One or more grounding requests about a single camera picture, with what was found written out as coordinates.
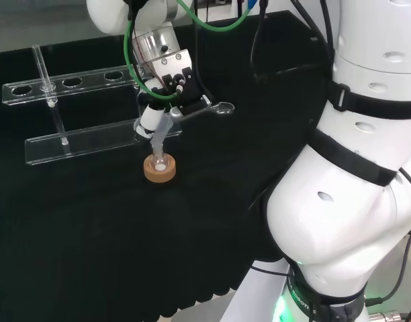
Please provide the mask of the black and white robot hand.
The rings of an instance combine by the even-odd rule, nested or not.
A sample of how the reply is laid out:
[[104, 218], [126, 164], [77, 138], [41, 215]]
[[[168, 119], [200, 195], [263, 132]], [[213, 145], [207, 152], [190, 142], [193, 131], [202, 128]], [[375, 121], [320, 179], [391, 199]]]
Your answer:
[[150, 140], [163, 115], [173, 110], [175, 118], [184, 118], [209, 107], [213, 101], [194, 75], [191, 57], [180, 50], [151, 61], [155, 77], [140, 85], [138, 102], [144, 110], [134, 125], [141, 140]]

